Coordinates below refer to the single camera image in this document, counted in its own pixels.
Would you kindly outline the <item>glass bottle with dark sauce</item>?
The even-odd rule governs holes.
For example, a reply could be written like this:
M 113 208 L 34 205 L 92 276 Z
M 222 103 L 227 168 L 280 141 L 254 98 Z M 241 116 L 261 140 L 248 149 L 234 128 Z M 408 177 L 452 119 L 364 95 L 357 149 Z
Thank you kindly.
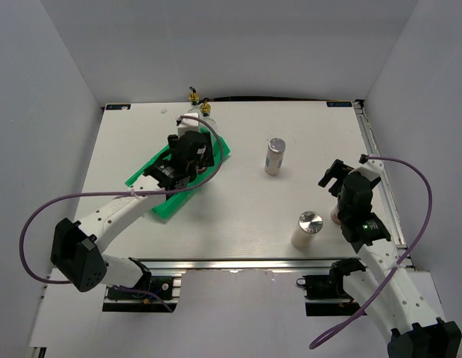
M 189 90 L 190 108 L 186 114 L 188 116 L 196 116 L 198 118 L 202 118 L 202 114 L 200 111 L 200 95 L 197 93 L 197 90 L 194 87 L 189 87 Z

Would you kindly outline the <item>red cap sauce bottle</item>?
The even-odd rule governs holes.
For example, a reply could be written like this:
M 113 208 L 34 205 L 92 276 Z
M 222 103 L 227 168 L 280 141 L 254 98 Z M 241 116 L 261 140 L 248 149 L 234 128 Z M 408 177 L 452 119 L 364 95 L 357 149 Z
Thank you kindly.
M 197 169 L 197 176 L 202 175 L 208 171 L 209 167 L 199 167 Z

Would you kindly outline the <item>white lid spice jar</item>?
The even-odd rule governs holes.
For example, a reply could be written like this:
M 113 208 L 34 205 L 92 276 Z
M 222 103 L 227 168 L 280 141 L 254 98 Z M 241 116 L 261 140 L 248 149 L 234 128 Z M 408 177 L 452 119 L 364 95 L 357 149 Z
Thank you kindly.
M 341 225 L 341 220 L 339 219 L 340 211 L 341 211 L 341 205 L 339 203 L 337 203 L 331 211 L 331 219 L 337 225 Z

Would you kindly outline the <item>clear glass bottle gold spout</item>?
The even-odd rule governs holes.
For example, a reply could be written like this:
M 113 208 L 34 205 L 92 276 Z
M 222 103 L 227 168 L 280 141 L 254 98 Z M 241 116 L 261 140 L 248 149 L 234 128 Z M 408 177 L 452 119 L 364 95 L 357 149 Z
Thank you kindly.
M 200 110 L 200 117 L 202 118 L 203 121 L 205 121 L 215 132 L 217 132 L 217 123 L 216 121 L 211 117 L 211 105 L 209 103 L 208 98 L 204 98 L 199 105 L 199 110 Z M 209 129 L 207 126 L 203 126 L 203 124 L 199 124 L 200 130 L 203 132 L 209 132 Z M 211 143 L 213 145 L 213 148 L 215 147 L 217 140 L 214 134 L 210 132 L 210 137 L 211 137 Z

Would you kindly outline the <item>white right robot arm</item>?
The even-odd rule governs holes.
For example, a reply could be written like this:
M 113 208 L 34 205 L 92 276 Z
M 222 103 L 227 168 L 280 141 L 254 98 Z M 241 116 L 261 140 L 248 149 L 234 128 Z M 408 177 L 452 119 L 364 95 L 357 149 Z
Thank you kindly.
M 309 347 L 320 347 L 366 315 L 384 338 L 389 357 L 456 357 L 462 339 L 459 326 L 436 314 L 402 264 L 414 246 L 398 254 L 390 232 L 373 212 L 373 190 L 385 161 L 363 154 L 360 166 L 353 168 L 335 160 L 318 183 L 337 199 L 332 218 L 357 255 L 332 265 L 329 288 L 340 298 L 349 296 L 359 308 Z

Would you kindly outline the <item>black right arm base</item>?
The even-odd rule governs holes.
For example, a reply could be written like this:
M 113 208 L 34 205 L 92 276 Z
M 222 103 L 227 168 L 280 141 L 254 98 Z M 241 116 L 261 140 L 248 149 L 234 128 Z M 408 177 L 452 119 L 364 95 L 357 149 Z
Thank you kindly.
M 364 264 L 350 258 L 331 265 L 328 274 L 310 274 L 296 279 L 298 288 L 305 292 L 306 316 L 351 316 L 359 304 L 344 291 L 344 278 L 353 272 L 365 272 Z

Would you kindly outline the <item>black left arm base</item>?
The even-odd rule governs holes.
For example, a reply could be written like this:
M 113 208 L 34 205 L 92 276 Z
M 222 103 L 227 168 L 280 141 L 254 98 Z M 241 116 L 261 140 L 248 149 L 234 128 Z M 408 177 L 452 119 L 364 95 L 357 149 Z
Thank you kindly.
M 109 313 L 172 313 L 180 297 L 181 274 L 153 273 L 143 293 L 107 287 L 102 305 Z

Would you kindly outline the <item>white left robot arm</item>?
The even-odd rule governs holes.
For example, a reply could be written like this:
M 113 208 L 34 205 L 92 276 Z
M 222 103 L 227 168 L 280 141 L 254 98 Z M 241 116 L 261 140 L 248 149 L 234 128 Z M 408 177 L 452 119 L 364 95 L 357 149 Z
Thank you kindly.
M 136 259 L 104 252 L 140 216 L 180 194 L 201 169 L 214 164 L 210 132 L 170 135 L 168 149 L 137 177 L 129 195 L 117 196 L 76 222 L 63 219 L 56 225 L 52 263 L 80 292 L 102 283 L 123 286 L 133 297 L 143 297 L 150 289 L 148 268 Z

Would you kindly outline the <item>green three-compartment plastic bin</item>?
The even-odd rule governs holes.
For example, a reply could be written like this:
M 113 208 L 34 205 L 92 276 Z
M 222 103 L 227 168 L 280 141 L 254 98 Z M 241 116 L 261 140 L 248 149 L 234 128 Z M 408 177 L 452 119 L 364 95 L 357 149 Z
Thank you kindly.
M 141 169 L 129 177 L 125 184 L 138 189 L 138 181 L 141 176 L 151 176 L 158 181 L 158 186 L 168 192 L 163 203 L 154 206 L 151 212 L 158 218 L 167 220 L 172 217 L 191 197 L 199 186 L 207 182 L 216 174 L 216 169 L 230 154 L 230 149 L 220 136 L 215 136 L 217 143 L 213 148 L 215 165 L 208 171 L 197 176 L 197 173 L 186 174 L 174 169 L 169 162 L 170 150 L 168 144 L 155 154 Z

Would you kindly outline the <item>white shaker silver lid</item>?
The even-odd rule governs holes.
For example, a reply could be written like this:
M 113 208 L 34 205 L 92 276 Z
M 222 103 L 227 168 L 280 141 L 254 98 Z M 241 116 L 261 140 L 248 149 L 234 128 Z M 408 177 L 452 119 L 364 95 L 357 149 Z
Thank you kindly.
M 305 211 L 297 220 L 291 235 L 291 244 L 297 249 L 304 249 L 322 229 L 322 217 L 314 211 Z

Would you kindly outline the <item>white shaker blue label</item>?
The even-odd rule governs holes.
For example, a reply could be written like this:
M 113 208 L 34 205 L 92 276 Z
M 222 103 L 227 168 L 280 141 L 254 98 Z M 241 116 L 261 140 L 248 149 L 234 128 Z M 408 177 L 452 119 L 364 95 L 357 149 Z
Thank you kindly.
M 285 154 L 285 141 L 281 138 L 272 138 L 268 143 L 267 154 L 265 158 L 265 172 L 268 175 L 278 175 L 282 166 Z

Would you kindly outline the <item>right blue logo sticker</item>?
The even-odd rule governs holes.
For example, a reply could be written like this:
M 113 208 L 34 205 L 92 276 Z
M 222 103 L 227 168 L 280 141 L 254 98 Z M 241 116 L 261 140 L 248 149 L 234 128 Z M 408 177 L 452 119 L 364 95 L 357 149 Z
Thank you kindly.
M 353 107 L 353 103 L 351 101 L 327 101 L 326 106 L 331 108 Z

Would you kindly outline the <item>blue logo sticker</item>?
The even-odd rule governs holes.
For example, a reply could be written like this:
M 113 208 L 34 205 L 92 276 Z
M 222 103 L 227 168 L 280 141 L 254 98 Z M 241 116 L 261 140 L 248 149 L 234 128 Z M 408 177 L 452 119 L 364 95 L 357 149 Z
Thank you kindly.
M 353 107 L 353 103 L 351 101 L 327 101 L 326 106 L 331 108 Z
M 107 104 L 105 106 L 105 110 L 129 110 L 131 108 L 131 104 Z

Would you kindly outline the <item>left blue logo sticker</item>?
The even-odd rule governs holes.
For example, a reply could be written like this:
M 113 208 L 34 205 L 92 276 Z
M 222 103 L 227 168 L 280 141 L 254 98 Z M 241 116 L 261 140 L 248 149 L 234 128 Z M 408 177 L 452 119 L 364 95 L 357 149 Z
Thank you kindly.
M 131 108 L 131 104 L 107 104 L 105 106 L 105 110 L 129 110 Z

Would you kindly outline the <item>aluminium table frame rail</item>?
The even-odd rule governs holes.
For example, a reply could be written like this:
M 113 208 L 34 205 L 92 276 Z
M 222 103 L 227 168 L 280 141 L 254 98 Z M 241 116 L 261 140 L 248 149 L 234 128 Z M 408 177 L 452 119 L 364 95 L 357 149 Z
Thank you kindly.
M 371 134 L 370 125 L 364 115 L 364 108 L 360 102 L 353 104 L 361 135 L 364 139 L 367 154 L 373 158 L 379 158 L 383 164 L 382 156 L 377 150 L 375 140 Z M 398 246 L 393 241 L 395 238 L 401 239 L 402 232 L 397 222 L 396 207 L 390 194 L 390 184 L 387 175 L 382 173 L 382 180 L 376 186 L 372 200 L 372 210 L 370 217 L 364 220 L 363 231 L 370 232 L 375 236 L 380 232 L 376 241 L 370 245 L 362 244 L 357 249 L 357 255 L 364 263 L 368 264 L 377 280 L 383 280 L 385 275 L 393 274 L 395 271 L 403 271 L 406 268 L 403 253 L 398 251 Z

